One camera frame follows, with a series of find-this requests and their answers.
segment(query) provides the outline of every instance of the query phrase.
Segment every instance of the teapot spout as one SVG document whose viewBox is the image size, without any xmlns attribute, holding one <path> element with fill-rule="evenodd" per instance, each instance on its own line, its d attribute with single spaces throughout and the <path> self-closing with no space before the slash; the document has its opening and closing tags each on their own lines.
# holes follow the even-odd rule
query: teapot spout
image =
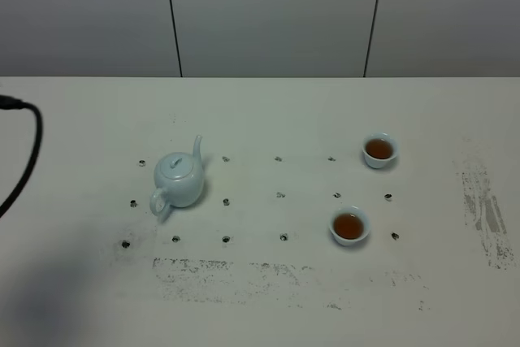
<svg viewBox="0 0 520 347">
<path fill-rule="evenodd" d="M 195 144 L 193 144 L 193 157 L 202 165 L 201 140 L 202 136 L 199 134 L 195 138 Z"/>
</svg>

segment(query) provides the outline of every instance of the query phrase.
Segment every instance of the black cable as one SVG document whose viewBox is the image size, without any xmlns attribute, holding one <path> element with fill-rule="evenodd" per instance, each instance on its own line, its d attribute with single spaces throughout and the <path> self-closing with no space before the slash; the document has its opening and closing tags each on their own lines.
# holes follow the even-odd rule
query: black cable
<svg viewBox="0 0 520 347">
<path fill-rule="evenodd" d="M 34 145 L 32 146 L 31 157 L 27 163 L 24 174 L 19 179 L 18 184 L 15 186 L 9 197 L 0 206 L 0 218 L 9 210 L 9 208 L 15 203 L 16 198 L 22 193 L 25 185 L 27 184 L 31 174 L 33 173 L 34 166 L 40 153 L 41 139 L 43 137 L 43 118 L 41 117 L 40 110 L 32 103 L 27 103 L 13 97 L 7 97 L 0 95 L 0 110 L 21 110 L 28 109 L 33 112 L 36 118 L 36 135 L 34 137 Z"/>
</svg>

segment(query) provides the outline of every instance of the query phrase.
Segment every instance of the white table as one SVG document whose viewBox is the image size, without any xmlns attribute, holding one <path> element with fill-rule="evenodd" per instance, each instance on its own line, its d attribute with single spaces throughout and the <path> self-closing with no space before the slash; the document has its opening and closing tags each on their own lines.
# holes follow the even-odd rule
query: white table
<svg viewBox="0 0 520 347">
<path fill-rule="evenodd" d="M 518 345 L 519 85 L 2 78 L 45 132 L 0 220 L 0 337 L 22 345 L 17 323 L 27 345 Z M 33 129 L 0 112 L 2 201 Z M 377 131 L 400 144 L 392 170 L 362 163 Z M 204 198 L 158 226 L 154 164 L 198 133 Z M 351 204 L 373 231 L 344 249 L 327 223 Z"/>
</svg>

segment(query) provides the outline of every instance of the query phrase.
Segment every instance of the brown tea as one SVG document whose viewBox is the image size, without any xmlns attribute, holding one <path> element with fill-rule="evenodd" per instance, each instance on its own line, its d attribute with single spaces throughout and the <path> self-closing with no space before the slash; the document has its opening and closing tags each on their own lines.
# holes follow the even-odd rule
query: brown tea
<svg viewBox="0 0 520 347">
<path fill-rule="evenodd" d="M 338 215 L 333 224 L 334 232 L 344 239 L 357 239 L 363 234 L 363 222 L 352 213 Z"/>
<path fill-rule="evenodd" d="M 392 144 L 381 138 L 370 140 L 365 145 L 366 152 L 373 158 L 390 158 L 393 154 Z"/>
</svg>

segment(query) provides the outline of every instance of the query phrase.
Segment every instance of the teapot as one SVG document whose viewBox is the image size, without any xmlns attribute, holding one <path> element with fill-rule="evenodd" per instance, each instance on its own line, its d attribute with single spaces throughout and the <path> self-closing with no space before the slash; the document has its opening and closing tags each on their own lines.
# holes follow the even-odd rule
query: teapot
<svg viewBox="0 0 520 347">
<path fill-rule="evenodd" d="M 204 187 L 201 139 L 200 135 L 195 138 L 193 155 L 175 152 L 158 161 L 154 169 L 156 189 L 149 198 L 154 215 L 164 219 L 170 206 L 190 206 L 201 196 Z"/>
</svg>

